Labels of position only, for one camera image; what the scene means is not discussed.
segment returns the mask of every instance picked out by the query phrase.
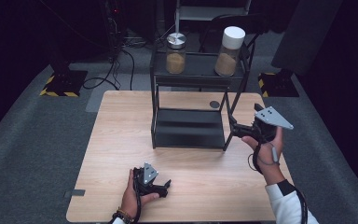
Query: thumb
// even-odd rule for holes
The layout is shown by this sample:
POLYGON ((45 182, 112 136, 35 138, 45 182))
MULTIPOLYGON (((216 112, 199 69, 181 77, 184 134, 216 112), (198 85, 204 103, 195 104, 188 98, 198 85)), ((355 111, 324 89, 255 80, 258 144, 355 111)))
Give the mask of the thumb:
POLYGON ((258 142, 251 136, 244 136, 241 140, 242 142, 248 144, 253 150, 255 150, 258 145, 258 142))
POLYGON ((157 193, 149 193, 141 197, 142 205, 152 202, 153 200, 159 198, 159 194, 157 193))

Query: jar with silver lid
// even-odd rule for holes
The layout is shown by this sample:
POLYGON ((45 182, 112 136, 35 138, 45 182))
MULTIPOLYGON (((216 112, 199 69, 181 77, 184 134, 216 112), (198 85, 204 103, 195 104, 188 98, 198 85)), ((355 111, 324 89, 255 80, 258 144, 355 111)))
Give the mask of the jar with silver lid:
POLYGON ((214 71, 222 77, 234 75, 245 32, 236 26, 228 26, 225 29, 214 71))
POLYGON ((185 70, 186 37, 180 33, 173 33, 167 37, 167 71, 180 74, 185 70))

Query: black cable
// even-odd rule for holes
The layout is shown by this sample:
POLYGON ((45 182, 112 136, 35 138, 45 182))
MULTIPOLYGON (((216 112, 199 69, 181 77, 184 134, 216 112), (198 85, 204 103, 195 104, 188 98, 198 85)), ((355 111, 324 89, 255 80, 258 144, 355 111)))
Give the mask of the black cable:
POLYGON ((86 89, 86 90, 91 90, 91 89, 95 89, 97 87, 99 87, 101 84, 103 84, 105 81, 108 82, 109 84, 111 84, 112 86, 115 87, 115 89, 118 91, 119 88, 116 86, 115 83, 109 81, 107 78, 109 77, 109 74, 110 72, 112 71, 113 67, 115 66, 116 63, 112 63, 112 66, 110 66, 110 69, 109 69, 109 72, 106 74, 106 77, 92 77, 92 78, 89 78, 89 79, 86 79, 84 82, 83 82, 83 88, 86 89), (98 79, 98 80, 101 80, 100 83, 96 84, 95 86, 92 86, 92 87, 87 87, 86 86, 86 83, 91 81, 91 80, 95 80, 95 79, 98 79))
POLYGON ((138 175, 135 175, 133 177, 133 186, 135 190, 136 205, 137 205, 136 216, 133 219, 133 223, 138 223, 139 217, 141 216, 141 209, 142 209, 141 196, 139 194, 139 189, 138 189, 138 177, 139 177, 138 175))
POLYGON ((131 81, 130 81, 130 91, 132 91, 132 80, 133 80, 133 71, 135 69, 135 60, 133 60, 133 57, 130 53, 128 53, 126 50, 122 49, 122 51, 124 53, 126 53, 127 55, 130 55, 131 59, 132 59, 132 71, 131 71, 131 81))
MULTIPOLYGON (((57 12, 55 12, 51 7, 49 7, 43 0, 39 0, 39 2, 46 7, 49 11, 51 11, 63 24, 65 24, 72 32, 74 32, 76 35, 78 35, 79 37, 81 37, 82 39, 86 40, 87 42, 91 43, 92 45, 95 45, 98 48, 101 49, 109 49, 111 50, 109 47, 107 46, 103 46, 100 45, 92 40, 90 40, 89 38, 85 37, 84 35, 82 35, 81 33, 79 33, 75 28, 73 28, 68 22, 66 22, 57 12)), ((158 46, 158 49, 161 49, 163 47, 165 47, 164 42, 162 41, 162 39, 164 38, 164 36, 173 28, 173 26, 171 26, 170 29, 167 30, 167 32, 164 35, 160 35, 158 29, 156 29, 157 33, 158 33, 158 39, 156 39, 155 41, 159 41, 158 44, 161 44, 160 46, 158 46)), ((130 46, 123 46, 123 47, 131 47, 131 48, 135 48, 135 49, 140 49, 140 48, 146 48, 146 46, 148 45, 147 41, 145 42, 139 42, 139 43, 132 43, 130 46), (140 47, 132 47, 133 45, 138 45, 141 44, 142 45, 140 47)))
POLYGON ((117 76, 118 76, 118 72, 117 72, 117 70, 118 70, 118 68, 120 68, 120 62, 119 61, 116 61, 116 64, 118 64, 118 66, 115 66, 115 68, 113 69, 113 72, 112 72, 112 77, 113 77, 113 79, 115 80, 115 85, 116 85, 116 83, 118 84, 118 89, 120 90, 120 88, 121 88, 121 83, 118 81, 118 79, 117 79, 117 76))
POLYGON ((164 41, 163 39, 165 39, 165 37, 167 36, 167 33, 174 27, 174 25, 172 25, 163 35, 160 35, 159 31, 157 30, 158 33, 158 38, 155 40, 154 43, 152 43, 152 46, 150 48, 145 47, 146 49, 153 49, 153 45, 155 43, 158 44, 157 49, 161 49, 165 47, 164 41))
POLYGON ((260 152, 260 149, 261 149, 261 142, 259 141, 258 145, 255 147, 255 151, 254 151, 254 154, 253 154, 253 157, 252 157, 252 161, 253 161, 253 164, 254 164, 254 168, 258 171, 258 173, 260 173, 262 175, 263 173, 261 172, 261 169, 257 164, 257 158, 258 158, 258 153, 260 152))
POLYGON ((252 153, 252 154, 250 154, 249 156, 248 156, 248 165, 249 165, 249 168, 251 168, 252 170, 254 170, 254 171, 257 171, 255 168, 253 168, 252 166, 251 166, 251 162, 250 162, 250 159, 251 159, 251 156, 253 156, 254 154, 252 153))
POLYGON ((132 49, 141 49, 143 47, 145 47, 147 45, 146 41, 139 41, 139 42, 135 42, 135 43, 126 43, 123 47, 128 47, 128 48, 132 48, 132 49))
POLYGON ((307 206, 307 202, 305 201, 305 197, 303 195, 303 193, 297 189, 296 187, 295 191, 297 193, 297 197, 300 200, 301 203, 301 224, 307 224, 308 223, 308 206, 307 206))

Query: gray carpet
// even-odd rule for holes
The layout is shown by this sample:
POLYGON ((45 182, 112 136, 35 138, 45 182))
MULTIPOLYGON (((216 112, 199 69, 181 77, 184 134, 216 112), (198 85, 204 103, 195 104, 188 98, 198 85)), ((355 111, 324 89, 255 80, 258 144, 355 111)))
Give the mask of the gray carpet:
MULTIPOLYGON (((260 93, 257 74, 277 71, 270 61, 280 37, 261 36, 247 91, 260 93)), ((150 51, 128 52, 136 64, 133 89, 148 90, 150 51)), ((119 61, 121 89, 128 90, 131 59, 121 54, 119 61)), ((73 70, 88 70, 88 78, 104 77, 109 67, 106 60, 71 64, 73 70)), ((78 98, 39 96, 51 73, 47 67, 37 75, 0 123, 0 223, 68 223, 70 201, 63 195, 75 186, 102 94, 113 88, 82 89, 78 98)), ((300 97, 264 100, 295 126, 285 132, 283 152, 295 184, 321 223, 358 223, 358 179, 307 94, 295 77, 293 81, 300 97)))

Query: silver lid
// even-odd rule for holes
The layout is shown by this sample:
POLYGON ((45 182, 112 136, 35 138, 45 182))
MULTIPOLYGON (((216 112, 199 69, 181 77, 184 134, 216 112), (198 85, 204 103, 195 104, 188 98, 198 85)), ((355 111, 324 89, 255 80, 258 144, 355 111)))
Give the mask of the silver lid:
POLYGON ((186 36, 180 33, 172 33, 167 36, 167 42, 171 49, 182 49, 186 46, 186 36))

